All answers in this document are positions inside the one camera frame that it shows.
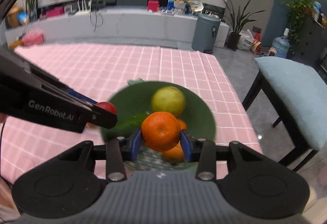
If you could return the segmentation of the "person's left hand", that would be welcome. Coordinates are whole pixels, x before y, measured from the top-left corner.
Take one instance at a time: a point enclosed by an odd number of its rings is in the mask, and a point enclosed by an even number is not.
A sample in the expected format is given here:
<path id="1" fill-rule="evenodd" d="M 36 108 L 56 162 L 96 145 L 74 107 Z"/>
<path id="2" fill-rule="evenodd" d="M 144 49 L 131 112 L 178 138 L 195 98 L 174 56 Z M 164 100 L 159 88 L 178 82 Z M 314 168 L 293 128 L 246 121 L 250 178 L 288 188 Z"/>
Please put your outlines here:
<path id="1" fill-rule="evenodd" d="M 7 115 L 3 114 L 3 113 L 0 113 L 0 123 L 4 123 L 7 119 Z"/>

